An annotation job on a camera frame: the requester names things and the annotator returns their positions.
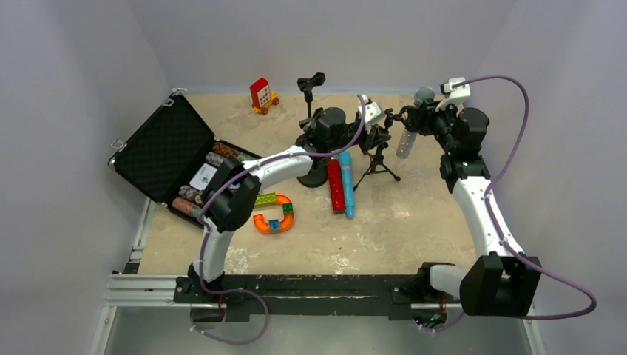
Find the black tripod shock-mount stand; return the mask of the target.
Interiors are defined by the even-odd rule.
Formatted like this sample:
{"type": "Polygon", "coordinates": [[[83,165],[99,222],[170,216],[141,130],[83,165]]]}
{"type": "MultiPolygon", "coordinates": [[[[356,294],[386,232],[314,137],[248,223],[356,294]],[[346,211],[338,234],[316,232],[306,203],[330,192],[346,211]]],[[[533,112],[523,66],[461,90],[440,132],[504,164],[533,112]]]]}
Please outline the black tripod shock-mount stand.
{"type": "MultiPolygon", "coordinates": [[[[400,113],[395,113],[395,121],[394,122],[402,123],[401,122],[400,113]]],[[[387,133],[387,136],[391,137],[390,130],[387,133]]],[[[369,159],[370,159],[369,167],[366,169],[366,171],[363,173],[362,177],[359,179],[359,181],[353,187],[354,191],[356,191],[359,188],[360,183],[363,181],[363,179],[367,175],[376,175],[376,174],[381,174],[381,173],[389,173],[394,178],[394,180],[396,182],[399,182],[401,180],[401,178],[397,174],[395,174],[387,165],[384,164],[383,151],[385,149],[382,146],[380,146],[377,149],[372,149],[370,151],[370,153],[367,155],[369,157],[369,159]]]]}

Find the blue toy microphone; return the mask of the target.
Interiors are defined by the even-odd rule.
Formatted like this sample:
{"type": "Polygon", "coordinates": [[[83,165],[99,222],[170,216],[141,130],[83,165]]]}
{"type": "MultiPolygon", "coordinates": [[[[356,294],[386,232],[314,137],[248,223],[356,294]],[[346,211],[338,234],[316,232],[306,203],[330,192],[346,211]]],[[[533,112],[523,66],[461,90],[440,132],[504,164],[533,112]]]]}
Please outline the blue toy microphone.
{"type": "Polygon", "coordinates": [[[348,150],[341,152],[338,157],[342,178],[342,188],[345,199],[345,213],[348,219],[355,217],[355,201],[353,190],[352,157],[348,150]]]}

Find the silver glitter microphone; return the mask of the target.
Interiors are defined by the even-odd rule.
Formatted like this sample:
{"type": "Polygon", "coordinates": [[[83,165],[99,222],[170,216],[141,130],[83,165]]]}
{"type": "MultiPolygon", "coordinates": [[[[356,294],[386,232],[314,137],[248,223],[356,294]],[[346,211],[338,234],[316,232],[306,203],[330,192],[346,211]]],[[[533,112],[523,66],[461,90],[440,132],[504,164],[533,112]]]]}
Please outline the silver glitter microphone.
{"type": "MultiPolygon", "coordinates": [[[[420,87],[413,96],[413,108],[418,109],[423,104],[428,104],[433,102],[435,98],[435,91],[430,86],[422,86],[420,87]]],[[[404,124],[404,130],[399,139],[399,144],[396,148],[396,157],[401,159],[406,159],[410,155],[411,149],[413,148],[413,144],[416,140],[418,132],[412,131],[410,128],[412,126],[413,119],[410,118],[409,110],[406,110],[407,119],[404,124]]]]}

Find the red glitter microphone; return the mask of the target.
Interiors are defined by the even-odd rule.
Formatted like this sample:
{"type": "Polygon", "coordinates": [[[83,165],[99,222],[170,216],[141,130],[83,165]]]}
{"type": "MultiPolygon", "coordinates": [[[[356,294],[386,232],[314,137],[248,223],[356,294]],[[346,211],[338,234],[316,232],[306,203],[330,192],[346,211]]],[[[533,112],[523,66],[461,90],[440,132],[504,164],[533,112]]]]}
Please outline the red glitter microphone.
{"type": "Polygon", "coordinates": [[[345,213],[345,197],[342,186],[342,176],[339,162],[331,158],[327,165],[328,184],[331,196],[331,206],[334,214],[345,213]]]}

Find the black mic stand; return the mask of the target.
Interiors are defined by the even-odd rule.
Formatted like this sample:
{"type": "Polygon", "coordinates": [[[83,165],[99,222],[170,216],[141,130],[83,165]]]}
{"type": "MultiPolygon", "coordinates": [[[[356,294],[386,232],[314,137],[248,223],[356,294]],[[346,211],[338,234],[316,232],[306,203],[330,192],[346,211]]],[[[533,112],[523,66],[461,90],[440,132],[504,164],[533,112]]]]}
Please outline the black mic stand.
{"type": "Polygon", "coordinates": [[[303,93],[307,104],[307,117],[298,123],[303,134],[297,138],[296,145],[302,147],[314,160],[321,159],[320,155],[325,148],[323,141],[325,134],[323,132],[324,126],[320,121],[324,116],[324,108],[312,110],[313,88],[322,86],[325,80],[325,74],[322,72],[317,72],[310,78],[297,79],[297,86],[303,93]]]}
{"type": "Polygon", "coordinates": [[[329,158],[314,158],[308,172],[296,179],[307,188],[317,188],[324,185],[328,181],[327,166],[329,160],[329,158]]]}

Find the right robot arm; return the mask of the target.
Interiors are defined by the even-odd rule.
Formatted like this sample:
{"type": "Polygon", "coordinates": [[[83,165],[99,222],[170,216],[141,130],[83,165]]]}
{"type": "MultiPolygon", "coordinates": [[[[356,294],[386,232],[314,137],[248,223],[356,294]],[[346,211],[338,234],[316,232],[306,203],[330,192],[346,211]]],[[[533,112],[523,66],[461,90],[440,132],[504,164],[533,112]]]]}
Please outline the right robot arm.
{"type": "Polygon", "coordinates": [[[463,212],[478,256],[469,271],[452,263],[423,263],[411,292],[424,297],[448,294],[470,316],[524,317],[540,272],[522,262],[523,249],[509,233],[498,204],[490,201],[495,179],[480,154],[489,118],[476,108],[436,107],[404,107],[405,128],[433,136],[443,149],[441,178],[463,212]]]}

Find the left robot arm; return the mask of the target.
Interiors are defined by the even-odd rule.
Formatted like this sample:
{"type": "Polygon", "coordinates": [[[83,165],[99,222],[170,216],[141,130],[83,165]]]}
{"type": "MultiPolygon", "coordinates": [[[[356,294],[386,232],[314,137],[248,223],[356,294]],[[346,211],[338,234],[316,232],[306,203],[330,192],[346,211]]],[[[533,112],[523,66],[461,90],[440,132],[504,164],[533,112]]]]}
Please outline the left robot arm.
{"type": "Polygon", "coordinates": [[[299,122],[302,134],[285,151],[244,162],[225,159],[202,194],[198,220],[204,236],[200,256],[188,275],[194,285],[207,294],[223,292],[220,280],[231,239],[248,221],[263,189],[292,178],[307,188],[323,185],[331,158],[355,145],[371,149],[375,125],[390,113],[370,102],[359,107],[355,120],[348,123],[342,109],[318,108],[299,122]]]}

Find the red toy block car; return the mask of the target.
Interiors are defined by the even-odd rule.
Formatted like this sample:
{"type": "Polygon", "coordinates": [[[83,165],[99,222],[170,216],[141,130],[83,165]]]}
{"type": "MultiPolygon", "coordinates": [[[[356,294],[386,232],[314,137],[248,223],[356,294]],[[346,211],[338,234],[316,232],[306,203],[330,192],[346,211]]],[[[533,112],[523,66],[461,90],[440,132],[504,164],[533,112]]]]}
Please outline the red toy block car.
{"type": "Polygon", "coordinates": [[[260,115],[267,115],[272,106],[277,106],[280,99],[275,92],[271,91],[267,79],[259,78],[250,87],[251,107],[253,111],[260,115]]]}

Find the green toy brick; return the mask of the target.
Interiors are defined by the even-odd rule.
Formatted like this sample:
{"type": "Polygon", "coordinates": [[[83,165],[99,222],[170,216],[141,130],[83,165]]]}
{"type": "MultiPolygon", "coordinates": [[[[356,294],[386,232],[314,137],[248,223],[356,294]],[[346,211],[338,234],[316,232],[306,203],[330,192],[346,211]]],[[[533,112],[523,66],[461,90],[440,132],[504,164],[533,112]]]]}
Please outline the green toy brick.
{"type": "Polygon", "coordinates": [[[258,195],[254,206],[255,207],[263,207],[263,206],[272,206],[277,203],[277,194],[276,193],[268,193],[258,195]]]}

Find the orange curved toy track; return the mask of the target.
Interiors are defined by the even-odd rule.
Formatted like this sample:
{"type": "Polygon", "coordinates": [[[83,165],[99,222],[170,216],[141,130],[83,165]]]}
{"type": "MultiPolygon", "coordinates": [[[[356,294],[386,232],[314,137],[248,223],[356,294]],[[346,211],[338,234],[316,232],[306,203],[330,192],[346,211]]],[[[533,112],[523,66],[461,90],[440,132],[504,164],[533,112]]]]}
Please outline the orange curved toy track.
{"type": "Polygon", "coordinates": [[[257,231],[262,234],[277,234],[288,231],[294,224],[294,206],[285,195],[277,194],[277,203],[272,206],[282,208],[282,219],[266,220],[263,214],[254,214],[253,222],[257,231]]]}

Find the black poker chip case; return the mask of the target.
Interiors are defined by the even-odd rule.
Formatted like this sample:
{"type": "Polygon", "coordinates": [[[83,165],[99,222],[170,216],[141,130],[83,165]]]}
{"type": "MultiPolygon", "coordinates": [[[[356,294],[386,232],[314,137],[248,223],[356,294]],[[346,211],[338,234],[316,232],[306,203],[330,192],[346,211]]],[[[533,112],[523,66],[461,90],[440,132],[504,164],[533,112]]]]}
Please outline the black poker chip case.
{"type": "Polygon", "coordinates": [[[115,141],[108,166],[150,200],[188,222],[201,226],[198,211],[183,207],[182,186],[197,190],[190,203],[200,209],[206,184],[192,178],[215,152],[243,160],[261,156],[217,138],[181,91],[172,93],[126,141],[115,141]]]}

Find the black base frame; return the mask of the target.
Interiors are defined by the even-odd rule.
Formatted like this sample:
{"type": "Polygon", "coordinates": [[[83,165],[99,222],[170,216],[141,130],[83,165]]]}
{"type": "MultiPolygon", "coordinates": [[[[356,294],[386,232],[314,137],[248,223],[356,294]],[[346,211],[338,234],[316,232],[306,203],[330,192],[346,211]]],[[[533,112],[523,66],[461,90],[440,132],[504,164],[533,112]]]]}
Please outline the black base frame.
{"type": "Polygon", "coordinates": [[[263,314],[442,321],[460,305],[456,298],[424,287],[414,274],[234,274],[220,277],[209,290],[190,277],[177,277],[173,301],[214,309],[228,322],[263,314]]]}

